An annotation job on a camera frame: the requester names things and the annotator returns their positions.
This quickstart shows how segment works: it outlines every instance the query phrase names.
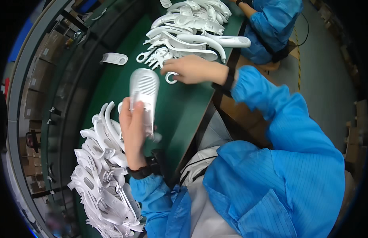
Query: pile of plastic parts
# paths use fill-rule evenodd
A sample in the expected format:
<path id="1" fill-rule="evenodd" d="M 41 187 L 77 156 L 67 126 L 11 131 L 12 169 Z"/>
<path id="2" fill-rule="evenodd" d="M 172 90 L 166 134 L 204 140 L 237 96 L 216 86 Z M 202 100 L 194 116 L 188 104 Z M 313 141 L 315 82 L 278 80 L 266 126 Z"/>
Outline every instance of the pile of plastic parts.
<path id="1" fill-rule="evenodd" d="M 86 138 L 82 149 L 75 149 L 78 165 L 68 187 L 81 196 L 88 219 L 102 237 L 128 237 L 143 232 L 141 208 L 124 182 L 127 160 L 121 129 L 110 119 L 114 102 L 104 104 L 99 115 L 92 117 L 92 128 L 80 131 Z"/>
<path id="2" fill-rule="evenodd" d="M 164 61 L 186 55 L 198 55 L 206 60 L 217 60 L 218 55 L 226 63 L 223 47 L 245 48 L 251 45 L 244 36 L 222 36 L 232 15 L 229 8 L 220 0 L 188 0 L 172 5 L 170 0 L 160 0 L 167 14 L 156 19 L 151 30 L 146 34 L 149 40 L 143 44 L 151 44 L 148 51 L 137 56 L 136 61 L 144 62 L 152 69 L 162 68 Z"/>

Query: hand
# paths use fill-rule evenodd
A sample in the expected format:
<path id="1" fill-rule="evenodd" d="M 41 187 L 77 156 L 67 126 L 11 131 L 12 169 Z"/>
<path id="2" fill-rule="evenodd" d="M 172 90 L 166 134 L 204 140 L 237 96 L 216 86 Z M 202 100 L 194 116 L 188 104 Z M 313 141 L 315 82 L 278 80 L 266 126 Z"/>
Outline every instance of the hand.
<path id="1" fill-rule="evenodd" d="M 134 104 L 134 112 L 130 111 L 130 98 L 123 99 L 122 110 L 119 114 L 120 129 L 126 150 L 128 166 L 131 170 L 138 170 L 147 166 L 143 155 L 145 128 L 143 125 L 143 102 Z"/>
<path id="2" fill-rule="evenodd" d="M 167 72 L 179 74 L 173 76 L 173 79 L 185 84 L 211 81 L 224 85 L 229 73 L 229 67 L 217 62 L 207 61 L 197 55 L 188 55 L 179 59 L 167 60 L 160 73 L 164 75 Z"/>

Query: person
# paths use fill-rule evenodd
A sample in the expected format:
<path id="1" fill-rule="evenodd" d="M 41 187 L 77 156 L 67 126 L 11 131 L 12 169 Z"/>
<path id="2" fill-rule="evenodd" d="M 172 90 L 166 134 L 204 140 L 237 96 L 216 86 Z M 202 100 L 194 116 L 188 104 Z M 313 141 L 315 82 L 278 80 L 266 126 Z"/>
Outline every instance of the person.
<path id="1" fill-rule="evenodd" d="M 273 50 L 286 52 L 295 21 L 303 10 L 301 0 L 229 0 L 235 2 L 248 18 L 244 36 L 250 39 L 251 46 L 241 48 L 241 55 L 254 64 L 273 64 L 272 54 L 259 41 L 257 34 Z"/>
<path id="2" fill-rule="evenodd" d="M 195 55 L 168 60 L 161 74 L 170 71 L 185 84 L 224 85 L 229 74 L 227 66 Z M 290 95 L 287 86 L 273 85 L 253 66 L 236 70 L 234 78 L 234 100 L 271 121 L 266 136 L 274 150 L 222 140 L 189 161 L 182 186 L 171 190 L 151 173 L 131 178 L 148 237 L 327 237 L 344 196 L 343 155 L 309 117 L 301 94 Z M 119 120 L 133 177 L 148 167 L 143 112 L 137 102 L 131 114 L 124 99 Z"/>

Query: gray floor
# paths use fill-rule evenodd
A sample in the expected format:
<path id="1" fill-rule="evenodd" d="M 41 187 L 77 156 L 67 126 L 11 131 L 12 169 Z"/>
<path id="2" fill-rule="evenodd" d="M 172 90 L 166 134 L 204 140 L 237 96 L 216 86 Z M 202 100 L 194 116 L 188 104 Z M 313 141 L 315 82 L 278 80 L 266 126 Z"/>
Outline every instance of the gray floor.
<path id="1" fill-rule="evenodd" d="M 310 24 L 310 34 L 300 46 L 301 85 L 310 117 L 314 119 L 335 147 L 343 152 L 345 125 L 354 120 L 356 93 L 339 45 L 324 27 L 324 20 L 308 0 L 303 1 L 303 14 Z M 307 35 L 307 23 L 302 15 L 295 23 L 299 43 Z M 288 56 L 277 71 L 270 75 L 279 83 L 286 84 L 290 92 L 296 92 L 298 62 Z"/>

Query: right hand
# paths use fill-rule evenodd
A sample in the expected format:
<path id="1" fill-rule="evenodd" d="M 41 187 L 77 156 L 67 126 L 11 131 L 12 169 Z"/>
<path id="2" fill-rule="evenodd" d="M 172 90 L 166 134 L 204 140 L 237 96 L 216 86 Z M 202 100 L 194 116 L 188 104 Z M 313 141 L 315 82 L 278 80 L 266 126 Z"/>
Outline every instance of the right hand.
<path id="1" fill-rule="evenodd" d="M 188 55 L 179 59 L 167 60 L 160 73 L 175 72 L 179 75 L 173 80 L 181 81 L 185 84 L 202 83 L 211 81 L 219 85 L 224 85 L 229 73 L 226 65 L 207 61 L 197 55 Z"/>

